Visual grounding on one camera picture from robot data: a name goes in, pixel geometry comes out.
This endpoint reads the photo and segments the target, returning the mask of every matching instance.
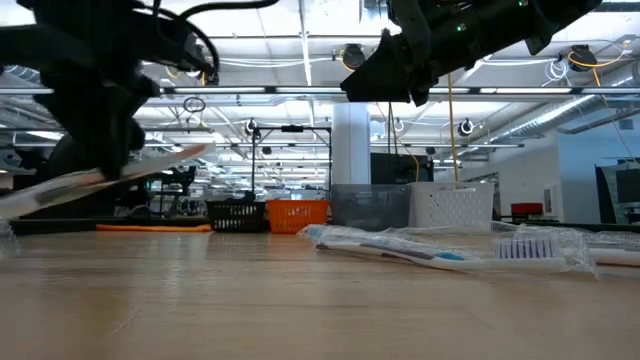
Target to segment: wooden table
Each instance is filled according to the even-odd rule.
[[[22,238],[2,359],[638,359],[640,269],[493,277],[292,236]]]

